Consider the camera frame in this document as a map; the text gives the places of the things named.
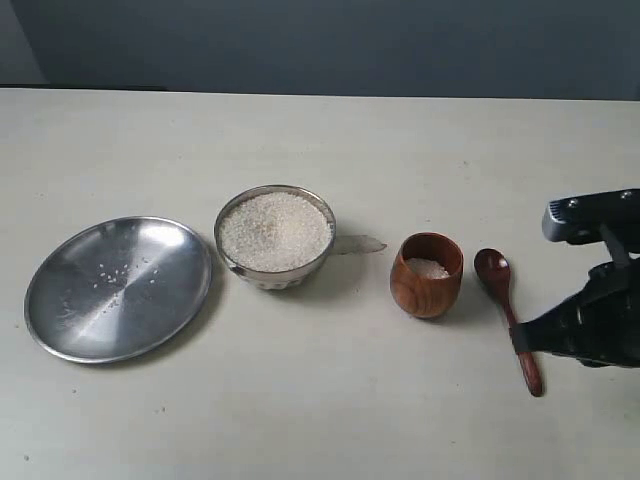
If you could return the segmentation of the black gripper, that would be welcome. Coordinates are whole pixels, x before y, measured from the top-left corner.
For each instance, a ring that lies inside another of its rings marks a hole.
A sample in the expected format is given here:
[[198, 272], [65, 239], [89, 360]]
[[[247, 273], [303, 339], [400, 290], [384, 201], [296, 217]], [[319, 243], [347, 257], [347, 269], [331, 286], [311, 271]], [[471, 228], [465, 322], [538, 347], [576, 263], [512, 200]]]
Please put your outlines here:
[[510, 338], [517, 353], [579, 356], [592, 367], [637, 368], [639, 261], [592, 268], [578, 299], [568, 298], [529, 322], [516, 322]]

